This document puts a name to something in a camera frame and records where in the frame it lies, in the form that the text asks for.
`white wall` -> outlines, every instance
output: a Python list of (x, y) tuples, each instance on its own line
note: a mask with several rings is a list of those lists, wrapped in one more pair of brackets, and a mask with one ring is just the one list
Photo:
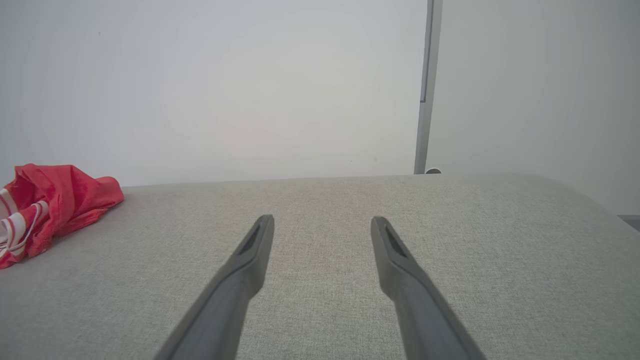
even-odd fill
[(0, 4), (0, 182), (411, 174), (422, 0)]
[(640, 1), (444, 0), (427, 167), (540, 174), (640, 215)]

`gray fabric surface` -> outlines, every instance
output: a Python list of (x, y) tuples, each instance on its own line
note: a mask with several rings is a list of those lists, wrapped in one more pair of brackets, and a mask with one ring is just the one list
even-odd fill
[(149, 358), (264, 213), (275, 237), (239, 359), (397, 359), (369, 221), (387, 217), (489, 359), (640, 357), (640, 234), (540, 177), (391, 176), (124, 189), (0, 270), (0, 357)]

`gray upholstered cushion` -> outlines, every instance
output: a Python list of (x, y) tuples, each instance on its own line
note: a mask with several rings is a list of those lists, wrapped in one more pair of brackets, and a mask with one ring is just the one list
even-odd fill
[(640, 357), (640, 236), (540, 177), (391, 176), (125, 188), (0, 270), (1, 357), (152, 357), (261, 214), (275, 217), (239, 359), (402, 358), (369, 221), (387, 217), (490, 359)]

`red and white bag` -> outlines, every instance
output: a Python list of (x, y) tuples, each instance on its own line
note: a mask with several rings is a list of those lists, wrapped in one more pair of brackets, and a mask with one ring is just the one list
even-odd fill
[(97, 221), (124, 195), (112, 177), (94, 179), (73, 165), (15, 167), (15, 180), (0, 190), (0, 269), (51, 246)]

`red fabric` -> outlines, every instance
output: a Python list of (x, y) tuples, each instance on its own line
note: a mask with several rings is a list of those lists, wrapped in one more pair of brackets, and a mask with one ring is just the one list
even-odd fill
[[(33, 257), (42, 253), (51, 246), (53, 236), (63, 236), (94, 223), (109, 208), (124, 200), (116, 179), (94, 179), (73, 165), (15, 167), (15, 180), (4, 188), (26, 223), (22, 238), (13, 239), (12, 249), (25, 246), (25, 251), (20, 254), (17, 250), (5, 251), (0, 256), (0, 268), (11, 266), (25, 255)], [(36, 204), (41, 200), (46, 204)], [(45, 216), (36, 218), (36, 212)], [(7, 222), (3, 220), (3, 226), (11, 226), (13, 216)]]

